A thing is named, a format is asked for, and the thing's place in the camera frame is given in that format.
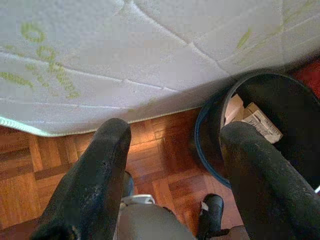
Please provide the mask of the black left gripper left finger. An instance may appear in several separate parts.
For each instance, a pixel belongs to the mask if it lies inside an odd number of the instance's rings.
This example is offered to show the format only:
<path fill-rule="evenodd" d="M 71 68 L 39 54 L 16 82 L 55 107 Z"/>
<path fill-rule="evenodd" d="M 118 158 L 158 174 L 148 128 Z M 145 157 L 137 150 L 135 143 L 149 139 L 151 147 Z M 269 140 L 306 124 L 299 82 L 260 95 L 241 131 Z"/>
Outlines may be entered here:
<path fill-rule="evenodd" d="M 113 239 L 130 144 L 127 122 L 105 121 L 60 180 L 30 239 Z"/>

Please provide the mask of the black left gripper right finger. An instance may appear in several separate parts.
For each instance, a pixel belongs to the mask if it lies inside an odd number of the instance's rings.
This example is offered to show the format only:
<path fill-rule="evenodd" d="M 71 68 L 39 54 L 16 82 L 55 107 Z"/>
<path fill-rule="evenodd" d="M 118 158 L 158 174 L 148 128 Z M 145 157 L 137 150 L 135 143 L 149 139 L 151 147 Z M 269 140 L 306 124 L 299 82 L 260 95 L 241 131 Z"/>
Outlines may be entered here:
<path fill-rule="evenodd" d="M 239 121 L 224 126 L 219 141 L 250 239 L 319 239 L 319 196 L 270 142 Z"/>

